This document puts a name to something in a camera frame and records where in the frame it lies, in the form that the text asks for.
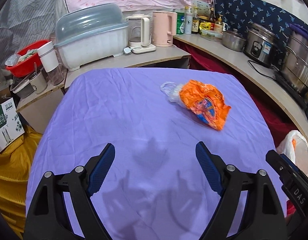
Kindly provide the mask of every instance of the purple tablecloth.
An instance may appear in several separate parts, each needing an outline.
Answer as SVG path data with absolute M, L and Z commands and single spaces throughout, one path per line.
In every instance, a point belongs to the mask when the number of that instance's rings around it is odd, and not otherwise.
M 166 81 L 199 80 L 216 86 L 232 109 L 222 131 L 168 101 Z M 70 172 L 107 143 L 116 157 L 92 202 L 113 239 L 197 240 L 219 201 L 195 156 L 203 141 L 211 153 L 241 171 L 265 169 L 286 213 L 286 196 L 265 155 L 270 131 L 244 87 L 231 75 L 208 71 L 131 68 L 89 71 L 71 85 L 38 146 L 27 189 L 26 211 L 45 171 Z M 230 233 L 237 231 L 246 194 Z M 75 233 L 73 206 L 65 201 Z

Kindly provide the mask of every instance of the navy blue patterned fabric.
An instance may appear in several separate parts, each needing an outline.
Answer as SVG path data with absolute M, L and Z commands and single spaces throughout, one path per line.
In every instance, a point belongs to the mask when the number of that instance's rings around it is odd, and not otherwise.
M 214 0 L 215 12 L 223 15 L 223 22 L 228 29 L 238 29 L 238 32 L 247 37 L 247 30 L 252 23 L 265 26 L 276 34 L 278 48 L 285 51 L 288 37 L 291 33 L 289 23 L 295 23 L 308 30 L 308 25 L 295 15 L 282 8 L 262 0 Z

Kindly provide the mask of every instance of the mustard yellow fabric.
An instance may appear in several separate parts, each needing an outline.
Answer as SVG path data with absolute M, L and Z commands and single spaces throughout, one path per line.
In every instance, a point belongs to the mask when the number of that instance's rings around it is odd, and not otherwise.
M 42 137 L 31 127 L 0 153 L 0 212 L 22 238 L 25 226 L 27 181 L 35 151 Z

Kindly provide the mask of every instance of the orange plastic bag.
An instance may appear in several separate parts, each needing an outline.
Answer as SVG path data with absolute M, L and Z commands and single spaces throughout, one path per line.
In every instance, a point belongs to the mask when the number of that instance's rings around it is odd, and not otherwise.
M 180 91 L 185 106 L 200 120 L 216 130 L 222 130 L 231 109 L 224 103 L 224 96 L 210 84 L 190 80 Z

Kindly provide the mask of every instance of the silver bolt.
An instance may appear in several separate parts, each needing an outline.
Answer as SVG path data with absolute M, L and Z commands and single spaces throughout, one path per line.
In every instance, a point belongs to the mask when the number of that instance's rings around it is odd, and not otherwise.
M 235 166 L 233 166 L 233 165 L 227 165 L 227 166 L 226 166 L 226 169 L 227 169 L 228 171 L 235 171 Z
M 259 173 L 262 175 L 262 176 L 265 176 L 267 173 L 265 170 L 260 170 Z
M 50 171 L 47 171 L 47 172 L 44 173 L 45 178 L 49 178 L 49 177 L 51 177 L 51 175 L 52 175 L 52 173 Z
M 80 173 L 80 172 L 82 172 L 84 170 L 84 167 L 83 166 L 77 166 L 76 168 L 75 168 L 75 171 L 77 172 L 77 173 Z

